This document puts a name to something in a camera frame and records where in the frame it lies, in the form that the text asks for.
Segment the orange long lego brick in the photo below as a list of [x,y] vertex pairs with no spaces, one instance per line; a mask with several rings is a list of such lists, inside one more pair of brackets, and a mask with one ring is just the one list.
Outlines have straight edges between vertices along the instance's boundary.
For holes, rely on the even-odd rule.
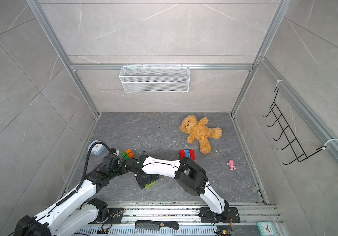
[[128,158],[134,158],[134,154],[132,153],[132,151],[130,149],[128,149],[126,151],[126,155],[127,155]]

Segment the lime green lego brick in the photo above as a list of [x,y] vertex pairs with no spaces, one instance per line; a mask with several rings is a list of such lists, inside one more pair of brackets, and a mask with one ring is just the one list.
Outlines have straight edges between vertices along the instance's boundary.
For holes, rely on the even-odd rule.
[[146,184],[146,185],[145,185],[145,188],[149,188],[149,187],[153,186],[155,183],[156,183],[156,182],[152,182],[152,183]]

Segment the blue lego brick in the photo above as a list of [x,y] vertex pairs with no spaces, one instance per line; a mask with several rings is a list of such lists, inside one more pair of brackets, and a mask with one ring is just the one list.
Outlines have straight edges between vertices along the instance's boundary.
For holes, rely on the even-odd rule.
[[184,150],[184,153],[185,153],[185,156],[187,157],[187,158],[191,158],[191,153],[190,153],[190,150]]

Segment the red small lego brick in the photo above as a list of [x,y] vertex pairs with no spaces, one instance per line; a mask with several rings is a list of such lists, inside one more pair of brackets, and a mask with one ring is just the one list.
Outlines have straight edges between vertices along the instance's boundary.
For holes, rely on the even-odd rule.
[[190,159],[191,159],[192,161],[195,161],[195,153],[194,153],[194,150],[193,150],[193,149],[190,149],[190,150],[189,150],[189,153],[190,153]]

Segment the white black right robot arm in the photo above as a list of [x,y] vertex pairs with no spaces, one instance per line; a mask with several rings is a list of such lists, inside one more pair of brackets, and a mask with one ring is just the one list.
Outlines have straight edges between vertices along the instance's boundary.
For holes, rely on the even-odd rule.
[[212,188],[206,171],[190,158],[170,161],[141,155],[139,159],[125,160],[122,166],[135,174],[141,189],[154,183],[159,176],[169,177],[188,194],[199,196],[215,215],[224,219],[228,216],[229,203]]

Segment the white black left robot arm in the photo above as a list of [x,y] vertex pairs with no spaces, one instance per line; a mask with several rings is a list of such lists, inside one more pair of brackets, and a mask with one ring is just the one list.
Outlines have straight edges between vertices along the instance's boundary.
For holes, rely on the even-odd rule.
[[33,217],[20,219],[13,236],[71,236],[84,225],[106,222],[110,218],[106,202],[93,196],[117,176],[131,171],[134,159],[120,159],[113,148],[103,162],[88,171],[91,152],[88,151],[79,184],[60,200]]

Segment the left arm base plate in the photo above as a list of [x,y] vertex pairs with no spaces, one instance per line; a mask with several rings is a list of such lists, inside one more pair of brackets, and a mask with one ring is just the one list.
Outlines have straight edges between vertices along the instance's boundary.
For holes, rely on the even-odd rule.
[[108,209],[108,216],[105,220],[96,222],[99,224],[120,224],[122,222],[123,214],[125,212],[124,208],[109,208]]

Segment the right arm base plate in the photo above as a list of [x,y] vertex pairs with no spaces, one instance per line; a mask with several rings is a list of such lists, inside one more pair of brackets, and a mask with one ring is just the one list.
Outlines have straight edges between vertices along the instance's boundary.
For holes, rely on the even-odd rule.
[[202,223],[240,223],[238,209],[235,207],[225,208],[222,214],[216,214],[207,207],[201,207],[198,214]]

